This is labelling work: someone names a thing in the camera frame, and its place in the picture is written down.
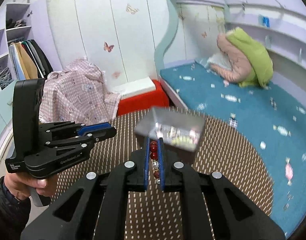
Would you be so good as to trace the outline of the person's dark sleeved forearm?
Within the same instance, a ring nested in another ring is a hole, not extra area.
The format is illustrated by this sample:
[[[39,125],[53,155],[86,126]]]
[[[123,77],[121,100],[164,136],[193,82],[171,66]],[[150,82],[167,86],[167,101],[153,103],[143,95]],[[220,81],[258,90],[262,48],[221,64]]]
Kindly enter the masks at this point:
[[[20,239],[31,211],[31,200],[16,199],[0,178],[0,239]]]

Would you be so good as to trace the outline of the person's left hand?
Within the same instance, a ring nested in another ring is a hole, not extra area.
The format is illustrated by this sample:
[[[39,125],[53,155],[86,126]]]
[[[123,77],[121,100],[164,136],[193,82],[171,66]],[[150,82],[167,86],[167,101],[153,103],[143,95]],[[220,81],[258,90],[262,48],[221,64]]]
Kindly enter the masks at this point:
[[[36,179],[25,172],[7,173],[4,176],[4,184],[10,193],[18,200],[25,200],[31,196],[29,187],[36,189],[36,192],[45,197],[55,194],[58,175],[47,179]]]

